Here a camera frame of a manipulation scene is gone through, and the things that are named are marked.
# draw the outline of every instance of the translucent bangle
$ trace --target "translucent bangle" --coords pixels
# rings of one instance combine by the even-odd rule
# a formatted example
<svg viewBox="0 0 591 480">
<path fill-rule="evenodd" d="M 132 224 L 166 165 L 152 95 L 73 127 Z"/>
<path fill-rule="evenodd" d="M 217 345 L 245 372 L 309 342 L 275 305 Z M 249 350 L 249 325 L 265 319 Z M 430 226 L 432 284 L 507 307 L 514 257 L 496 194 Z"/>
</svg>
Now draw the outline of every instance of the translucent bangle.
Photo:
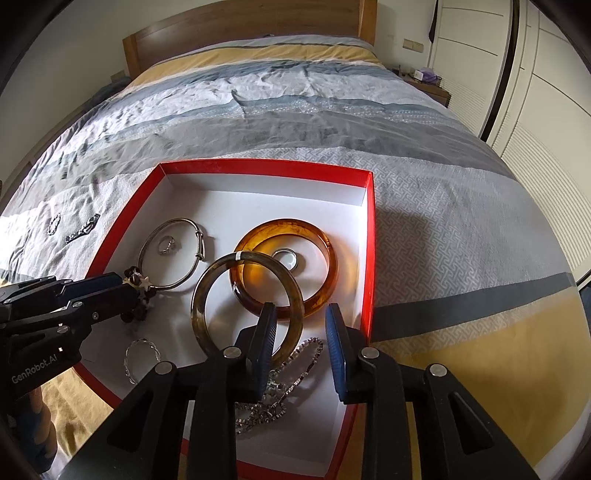
<svg viewBox="0 0 591 480">
<path fill-rule="evenodd" d="M 191 299 L 191 324 L 193 326 L 193 332 L 195 333 L 195 338 L 199 346 L 207 356 L 213 356 L 220 351 L 217 345 L 213 343 L 207 329 L 205 301 L 212 285 L 222 273 L 230 269 L 230 267 L 243 265 L 244 263 L 254 263 L 268 268 L 279 279 L 290 301 L 290 306 L 287 307 L 288 312 L 291 311 L 290 324 L 283 343 L 273 353 L 271 359 L 271 366 L 275 368 L 289 358 L 300 341 L 300 336 L 304 329 L 304 299 L 301 296 L 301 290 L 298 284 L 289 270 L 269 255 L 250 251 L 235 252 L 218 258 L 209 265 L 197 282 L 195 290 L 193 290 L 193 298 Z"/>
<path fill-rule="evenodd" d="M 248 232 L 236 246 L 236 251 L 254 250 L 258 245 L 280 235 L 295 235 L 309 240 L 323 253 L 328 266 L 326 279 L 319 290 L 304 302 L 304 316 L 312 315 L 328 302 L 334 293 L 339 264 L 335 249 L 326 234 L 318 227 L 303 220 L 283 218 L 265 222 L 254 227 Z M 236 265 L 230 269 L 230 283 L 236 298 L 249 312 L 260 315 L 262 303 L 253 298 L 244 285 L 244 265 Z M 287 320 L 290 318 L 289 307 L 277 307 L 277 318 Z"/>
</svg>

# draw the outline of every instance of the wall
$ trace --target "wall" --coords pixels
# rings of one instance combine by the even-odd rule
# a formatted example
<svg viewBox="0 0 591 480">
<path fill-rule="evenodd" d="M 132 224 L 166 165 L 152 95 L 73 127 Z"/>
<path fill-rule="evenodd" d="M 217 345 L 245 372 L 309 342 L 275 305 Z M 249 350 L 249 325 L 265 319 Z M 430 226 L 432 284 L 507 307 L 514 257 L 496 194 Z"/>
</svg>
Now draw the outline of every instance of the wall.
<svg viewBox="0 0 591 480">
<path fill-rule="evenodd" d="M 407 70 L 427 66 L 434 12 L 435 0 L 379 0 L 375 51 L 384 65 L 400 64 Z M 423 53 L 403 48 L 405 38 L 423 43 Z"/>
<path fill-rule="evenodd" d="M 208 0 L 74 0 L 41 32 L 0 96 L 0 179 L 61 119 L 124 70 L 121 40 Z"/>
</svg>

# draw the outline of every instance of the white wardrobe door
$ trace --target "white wardrobe door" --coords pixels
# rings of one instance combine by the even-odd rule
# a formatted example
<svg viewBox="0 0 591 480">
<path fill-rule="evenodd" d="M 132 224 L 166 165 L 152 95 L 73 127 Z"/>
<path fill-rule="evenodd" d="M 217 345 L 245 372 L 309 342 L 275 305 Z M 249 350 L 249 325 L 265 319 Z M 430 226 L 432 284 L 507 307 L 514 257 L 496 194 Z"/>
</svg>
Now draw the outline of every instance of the white wardrobe door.
<svg viewBox="0 0 591 480">
<path fill-rule="evenodd" d="M 540 15 L 534 71 L 502 159 L 546 215 L 576 279 L 591 269 L 590 92 L 591 74 Z"/>
<path fill-rule="evenodd" d="M 430 66 L 449 108 L 480 135 L 505 62 L 511 0 L 443 0 Z"/>
<path fill-rule="evenodd" d="M 519 63 L 514 64 L 514 70 L 517 73 L 517 80 L 513 89 L 511 98 L 506 106 L 502 125 L 495 138 L 489 137 L 489 144 L 492 142 L 492 149 L 503 156 L 507 143 L 513 134 L 517 119 L 521 114 L 521 109 L 525 102 L 527 91 L 530 88 L 532 74 L 534 73 L 535 56 L 538 50 L 538 36 L 540 34 L 540 12 L 531 2 L 525 2 L 526 8 L 521 10 L 521 15 L 526 16 L 524 32 L 525 34 L 523 52 Z"/>
</svg>

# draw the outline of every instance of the nightstand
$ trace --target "nightstand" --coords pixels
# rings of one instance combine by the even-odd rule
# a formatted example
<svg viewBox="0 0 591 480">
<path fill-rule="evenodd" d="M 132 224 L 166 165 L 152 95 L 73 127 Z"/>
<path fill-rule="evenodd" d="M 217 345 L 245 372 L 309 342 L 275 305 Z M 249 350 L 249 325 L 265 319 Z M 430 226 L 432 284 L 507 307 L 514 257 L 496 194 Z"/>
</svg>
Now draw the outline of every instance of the nightstand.
<svg viewBox="0 0 591 480">
<path fill-rule="evenodd" d="M 404 80 L 406 83 L 411 84 L 418 90 L 421 90 L 423 93 L 426 93 L 436 102 L 439 102 L 444 107 L 449 106 L 449 100 L 452 98 L 452 94 L 449 93 L 447 90 L 442 89 L 440 86 L 433 85 L 432 83 L 423 83 L 417 80 L 410 75 L 401 75 L 400 78 Z"/>
</svg>

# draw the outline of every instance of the silver ring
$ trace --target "silver ring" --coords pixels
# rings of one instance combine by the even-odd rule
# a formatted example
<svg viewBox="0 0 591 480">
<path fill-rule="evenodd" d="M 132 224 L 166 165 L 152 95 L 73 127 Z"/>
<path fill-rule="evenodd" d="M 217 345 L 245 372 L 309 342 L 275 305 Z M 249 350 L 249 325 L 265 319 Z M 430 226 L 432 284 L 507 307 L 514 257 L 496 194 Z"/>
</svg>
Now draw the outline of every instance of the silver ring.
<svg viewBox="0 0 591 480">
<path fill-rule="evenodd" d="M 172 235 L 164 235 L 160 242 L 158 242 L 158 253 L 160 255 L 168 255 L 176 249 L 176 241 Z"/>
<path fill-rule="evenodd" d="M 128 359 L 128 357 L 129 357 L 129 350 L 133 346 L 137 345 L 138 343 L 145 343 L 146 345 L 149 345 L 152 350 L 154 350 L 154 353 L 156 355 L 156 363 L 157 364 L 159 364 L 160 361 L 162 360 L 162 358 L 160 357 L 160 352 L 156 348 L 156 345 L 154 345 L 154 342 L 150 342 L 146 338 L 138 338 L 137 340 L 134 340 L 133 342 L 131 342 L 131 344 L 127 347 L 127 350 L 125 350 L 125 360 L 123 361 L 123 365 L 125 366 L 125 375 L 127 376 L 127 378 L 129 378 L 129 382 L 132 385 L 137 385 L 138 381 L 134 378 L 134 376 L 129 371 L 129 359 Z"/>
<path fill-rule="evenodd" d="M 183 278 L 181 278 L 180 280 L 177 280 L 176 282 L 171 283 L 169 285 L 150 285 L 151 290 L 172 290 L 173 288 L 178 287 L 179 285 L 186 282 L 191 275 L 193 275 L 193 273 L 197 269 L 197 265 L 198 265 L 199 261 L 200 260 L 203 261 L 205 259 L 205 245 L 203 243 L 203 232 L 201 231 L 199 226 L 195 222 L 193 222 L 192 220 L 190 220 L 188 218 L 173 218 L 172 220 L 168 220 L 168 221 L 164 222 L 162 225 L 160 225 L 156 230 L 154 230 L 149 235 L 149 237 L 144 242 L 144 244 L 142 246 L 142 250 L 140 250 L 139 257 L 138 257 L 139 271 L 142 272 L 142 275 L 147 276 L 147 275 L 145 275 L 145 272 L 143 269 L 144 257 L 145 257 L 146 252 L 148 251 L 149 244 L 154 240 L 156 235 L 158 235 L 166 227 L 168 227 L 174 223 L 182 223 L 182 222 L 188 223 L 189 225 L 191 225 L 195 229 L 195 236 L 197 237 L 197 252 L 195 253 L 195 262 L 193 263 L 193 266 L 187 272 L 187 274 Z"/>
<path fill-rule="evenodd" d="M 283 263 L 278 258 L 275 258 L 278 254 L 288 254 L 291 257 L 291 262 L 287 264 Z M 275 250 L 271 256 L 275 258 L 275 260 L 279 260 L 281 265 L 283 265 L 290 272 L 295 270 L 297 267 L 297 253 L 295 253 L 291 248 L 280 248 L 279 250 Z"/>
</svg>

